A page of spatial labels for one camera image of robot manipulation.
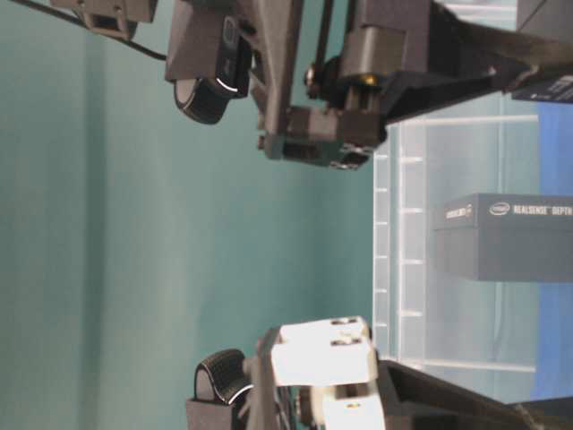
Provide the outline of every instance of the black wire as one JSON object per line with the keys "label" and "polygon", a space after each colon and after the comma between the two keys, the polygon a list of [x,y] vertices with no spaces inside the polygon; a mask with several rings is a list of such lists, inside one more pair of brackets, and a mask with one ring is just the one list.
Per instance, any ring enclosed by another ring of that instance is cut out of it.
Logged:
{"label": "black wire", "polygon": [[[88,30],[86,25],[79,18],[75,18],[71,15],[68,15],[67,13],[57,11],[56,9],[53,9],[51,7],[44,6],[43,4],[38,4],[38,3],[33,2],[31,0],[8,0],[8,1],[19,4],[21,6],[29,7],[30,9],[33,9],[35,11],[45,13],[45,14],[53,16],[59,20],[66,21],[70,24],[77,25],[78,27],[82,27],[83,29]],[[130,40],[128,41],[128,40],[111,38],[109,36],[107,36],[107,37],[109,39],[112,39],[112,40],[115,40],[116,42],[121,43],[122,45],[126,45],[127,47],[130,47],[131,49],[135,49],[136,51],[141,52],[142,54],[144,54],[146,56],[150,56],[151,58],[154,58],[156,60],[165,61],[167,59],[167,57],[164,56],[163,54],[152,51],[151,49],[144,47],[144,46],[140,45],[139,43],[135,43],[135,42],[132,42]]]}

